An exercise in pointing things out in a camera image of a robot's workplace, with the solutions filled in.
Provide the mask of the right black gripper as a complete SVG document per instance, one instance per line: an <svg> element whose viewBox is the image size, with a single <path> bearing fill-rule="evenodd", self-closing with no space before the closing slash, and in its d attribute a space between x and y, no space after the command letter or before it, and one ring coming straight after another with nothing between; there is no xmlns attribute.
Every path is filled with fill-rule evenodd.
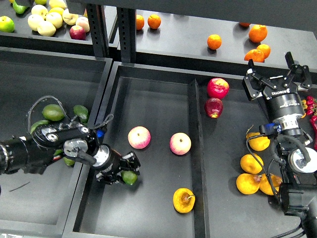
<svg viewBox="0 0 317 238"><path fill-rule="evenodd" d="M271 122L297 120L304 115L299 92L311 88L312 78L307 65L299 65L293 60L291 52L285 54L289 68L287 76L269 79L258 74L252 59L248 60L248 70L242 85L249 101L263 94L268 118Z"/></svg>

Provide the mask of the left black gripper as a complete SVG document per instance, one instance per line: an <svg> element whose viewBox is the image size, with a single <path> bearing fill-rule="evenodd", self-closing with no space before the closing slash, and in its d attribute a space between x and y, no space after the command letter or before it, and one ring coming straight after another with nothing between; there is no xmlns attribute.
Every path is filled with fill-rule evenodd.
<svg viewBox="0 0 317 238"><path fill-rule="evenodd" d="M96 162L92 165L92 168L99 171L96 174L97 182L107 185L114 183L124 184L122 176L118 174L120 171L132 171L136 175L140 174L141 164L134 151L121 156L107 144L102 144L93 157Z"/></svg>

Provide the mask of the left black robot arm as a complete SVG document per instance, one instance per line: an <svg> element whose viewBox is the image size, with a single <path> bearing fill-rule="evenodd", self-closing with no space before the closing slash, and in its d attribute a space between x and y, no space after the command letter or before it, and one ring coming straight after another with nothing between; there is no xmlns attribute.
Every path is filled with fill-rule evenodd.
<svg viewBox="0 0 317 238"><path fill-rule="evenodd" d="M124 175L140 174L137 155L131 151L120 155L100 142L100 131L105 132L113 119L109 114L99 124L87 127L75 115L68 123L28 126L27 134L0 143L0 172L13 174L19 170L43 174L46 168L62 158L86 164L96 171L96 180L106 184L125 183Z"/></svg>

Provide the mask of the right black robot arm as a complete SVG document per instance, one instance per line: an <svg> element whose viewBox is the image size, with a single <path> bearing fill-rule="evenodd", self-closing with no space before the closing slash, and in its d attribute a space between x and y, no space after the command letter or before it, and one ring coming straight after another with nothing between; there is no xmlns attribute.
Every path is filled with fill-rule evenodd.
<svg viewBox="0 0 317 238"><path fill-rule="evenodd" d="M306 65L296 64L290 52L285 59L289 68L286 76L266 78L258 74L252 59L242 84L250 101L263 98L269 123L259 127L259 134L252 139L267 137L270 139L272 160L280 167L282 183L275 189L271 175L265 170L265 176L272 189L273 196L280 204L285 215L300 218L298 238L317 236L317 186L304 184L298 179L300 174L316 175L317 151L308 145L317 140L303 131L298 120L304 115L299 91L308 91L312 87L311 75Z"/></svg>

